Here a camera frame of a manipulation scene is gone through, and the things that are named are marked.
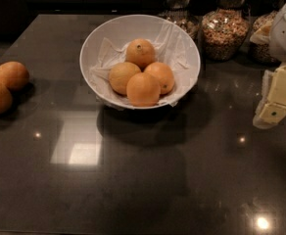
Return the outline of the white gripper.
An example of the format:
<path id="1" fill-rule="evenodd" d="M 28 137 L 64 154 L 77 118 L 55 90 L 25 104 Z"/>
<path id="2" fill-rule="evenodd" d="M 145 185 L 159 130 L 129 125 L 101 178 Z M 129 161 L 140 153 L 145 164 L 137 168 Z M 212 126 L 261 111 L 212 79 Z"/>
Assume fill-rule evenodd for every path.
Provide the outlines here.
<path id="1" fill-rule="evenodd" d="M 274 21 L 254 22 L 250 41 L 257 45 L 269 43 L 271 57 L 286 62 L 286 3 Z M 286 63 L 275 71 L 266 70 L 262 77 L 262 99 L 260 100 L 253 125 L 269 129 L 286 117 Z"/>

